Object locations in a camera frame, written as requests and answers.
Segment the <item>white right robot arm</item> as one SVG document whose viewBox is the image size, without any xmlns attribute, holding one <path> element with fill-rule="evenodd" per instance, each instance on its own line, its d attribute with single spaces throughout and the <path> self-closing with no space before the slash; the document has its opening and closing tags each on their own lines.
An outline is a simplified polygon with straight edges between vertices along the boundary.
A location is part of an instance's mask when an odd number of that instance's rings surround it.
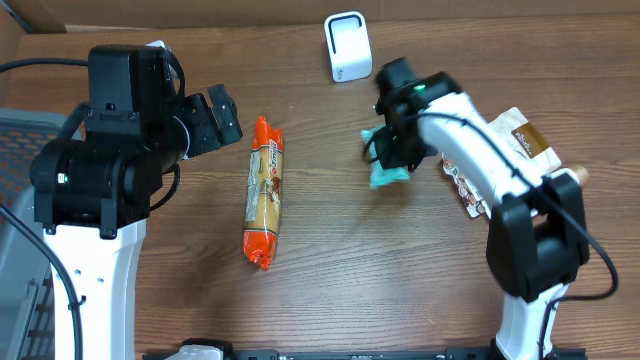
<svg viewBox="0 0 640 360">
<path fill-rule="evenodd" d="M 404 58 L 375 77 L 385 124 L 367 142 L 384 170 L 413 172 L 437 153 L 449 156 L 485 201 L 486 259 L 505 293 L 492 359 L 550 359 L 559 300 L 589 260 L 579 176 L 552 174 L 515 153 L 448 74 L 418 78 Z"/>
</svg>

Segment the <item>orange biscuit packet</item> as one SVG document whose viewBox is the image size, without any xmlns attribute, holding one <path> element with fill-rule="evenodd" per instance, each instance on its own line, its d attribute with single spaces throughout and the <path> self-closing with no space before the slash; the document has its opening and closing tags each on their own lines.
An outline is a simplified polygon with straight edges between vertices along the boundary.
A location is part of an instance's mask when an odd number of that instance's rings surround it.
<svg viewBox="0 0 640 360">
<path fill-rule="evenodd" d="M 266 271 L 276 257 L 282 215 L 284 141 L 265 116 L 255 124 L 247 178 L 243 251 Z"/>
</svg>

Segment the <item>grey plastic shopping basket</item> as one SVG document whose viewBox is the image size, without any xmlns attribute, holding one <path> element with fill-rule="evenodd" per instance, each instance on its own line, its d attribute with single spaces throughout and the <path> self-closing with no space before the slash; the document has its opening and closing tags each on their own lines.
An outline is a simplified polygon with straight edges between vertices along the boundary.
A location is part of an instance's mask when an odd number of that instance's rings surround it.
<svg viewBox="0 0 640 360">
<path fill-rule="evenodd" d="M 30 167 L 65 122 L 63 115 L 1 110 L 1 204 L 38 236 Z M 1 219 L 1 357 L 57 359 L 54 282 L 49 260 Z"/>
</svg>

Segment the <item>white barcode scanner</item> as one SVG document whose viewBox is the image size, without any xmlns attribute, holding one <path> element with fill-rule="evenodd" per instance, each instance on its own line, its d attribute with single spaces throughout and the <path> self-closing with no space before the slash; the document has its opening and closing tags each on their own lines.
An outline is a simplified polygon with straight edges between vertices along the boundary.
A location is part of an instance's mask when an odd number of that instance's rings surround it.
<svg viewBox="0 0 640 360">
<path fill-rule="evenodd" d="M 324 22 L 331 74 L 336 83 L 368 77 L 372 51 L 364 16 L 358 11 L 330 15 Z"/>
</svg>

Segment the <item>white tube gold cap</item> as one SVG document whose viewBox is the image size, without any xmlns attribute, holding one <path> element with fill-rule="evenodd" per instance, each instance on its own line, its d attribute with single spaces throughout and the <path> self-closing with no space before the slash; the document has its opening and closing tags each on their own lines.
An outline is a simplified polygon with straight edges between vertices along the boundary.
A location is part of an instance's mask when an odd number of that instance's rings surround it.
<svg viewBox="0 0 640 360">
<path fill-rule="evenodd" d="M 561 175 L 569 175 L 573 180 L 575 180 L 580 187 L 584 188 L 589 184 L 590 175 L 588 170 L 582 165 L 573 165 L 570 167 L 563 167 L 556 170 L 553 173 L 553 177 L 556 178 Z"/>
</svg>

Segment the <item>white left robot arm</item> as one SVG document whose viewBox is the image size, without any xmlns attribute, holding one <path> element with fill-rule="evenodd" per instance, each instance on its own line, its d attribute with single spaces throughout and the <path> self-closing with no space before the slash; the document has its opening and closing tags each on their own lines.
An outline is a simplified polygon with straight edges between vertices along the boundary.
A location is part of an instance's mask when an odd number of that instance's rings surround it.
<svg viewBox="0 0 640 360">
<path fill-rule="evenodd" d="M 237 108 L 223 85 L 187 95 L 162 42 L 100 45 L 88 55 L 89 98 L 34 158 L 34 217 L 55 254 L 55 355 L 135 355 L 136 274 L 147 220 L 167 174 L 238 142 Z"/>
</svg>

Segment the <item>brown Pantree snack pouch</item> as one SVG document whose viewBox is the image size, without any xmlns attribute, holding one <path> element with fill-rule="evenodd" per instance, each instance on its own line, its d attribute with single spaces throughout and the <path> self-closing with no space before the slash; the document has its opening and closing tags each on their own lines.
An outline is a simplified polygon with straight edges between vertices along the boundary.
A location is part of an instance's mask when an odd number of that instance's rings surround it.
<svg viewBox="0 0 640 360">
<path fill-rule="evenodd" d="M 503 112 L 488 126 L 512 148 L 512 150 L 546 174 L 561 167 L 562 162 L 541 133 L 526 119 L 517 107 Z M 461 202 L 471 218 L 490 215 L 490 207 L 477 187 L 442 153 L 442 168 L 455 183 Z"/>
</svg>

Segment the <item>teal snack wrapper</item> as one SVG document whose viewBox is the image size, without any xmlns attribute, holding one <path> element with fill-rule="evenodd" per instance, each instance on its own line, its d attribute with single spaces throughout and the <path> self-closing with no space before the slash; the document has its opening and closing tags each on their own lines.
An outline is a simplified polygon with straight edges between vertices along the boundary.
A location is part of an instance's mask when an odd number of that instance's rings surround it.
<svg viewBox="0 0 640 360">
<path fill-rule="evenodd" d="M 365 144 L 365 159 L 372 160 L 377 156 L 377 152 L 372 142 L 373 135 L 382 128 L 377 126 L 371 129 L 361 131 L 361 138 Z M 394 182 L 409 181 L 410 174 L 405 168 L 383 169 L 380 162 L 375 160 L 370 164 L 370 188 L 378 189 L 380 187 L 390 185 Z"/>
</svg>

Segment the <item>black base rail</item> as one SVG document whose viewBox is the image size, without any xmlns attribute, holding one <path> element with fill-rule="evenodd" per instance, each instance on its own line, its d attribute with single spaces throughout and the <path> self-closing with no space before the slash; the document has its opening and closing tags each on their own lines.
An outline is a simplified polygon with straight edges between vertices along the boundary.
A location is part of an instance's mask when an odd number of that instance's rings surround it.
<svg viewBox="0 0 640 360">
<path fill-rule="evenodd" d="M 278 352 L 273 349 L 238 350 L 231 342 L 189 338 L 174 352 L 142 355 L 143 360 L 223 359 L 223 360 L 488 360 L 503 359 L 492 341 L 488 347 L 450 347 L 444 351 L 390 352 Z"/>
</svg>

